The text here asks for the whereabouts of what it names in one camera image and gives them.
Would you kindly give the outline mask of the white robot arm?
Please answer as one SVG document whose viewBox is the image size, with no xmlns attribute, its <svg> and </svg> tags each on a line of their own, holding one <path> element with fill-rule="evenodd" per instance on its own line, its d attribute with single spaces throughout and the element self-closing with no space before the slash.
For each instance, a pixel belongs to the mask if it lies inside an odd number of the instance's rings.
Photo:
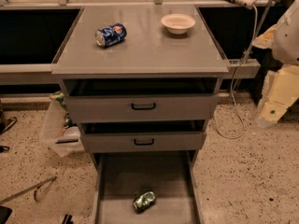
<svg viewBox="0 0 299 224">
<path fill-rule="evenodd" d="M 278 123 L 299 99 L 299 0 L 294 0 L 277 24 L 254 40 L 258 48 L 270 48 L 273 58 L 283 63 L 264 79 L 256 123 L 267 128 Z"/>
</svg>

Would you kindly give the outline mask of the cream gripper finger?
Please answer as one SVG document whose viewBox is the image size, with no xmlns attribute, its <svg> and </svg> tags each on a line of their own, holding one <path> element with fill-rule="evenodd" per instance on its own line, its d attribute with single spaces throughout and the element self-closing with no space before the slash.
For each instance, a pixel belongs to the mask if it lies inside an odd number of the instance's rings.
<svg viewBox="0 0 299 224">
<path fill-rule="evenodd" d="M 267 128 L 277 124 L 299 99 L 299 66 L 284 64 L 277 72 L 270 71 L 265 78 L 262 94 L 256 124 Z"/>
</svg>

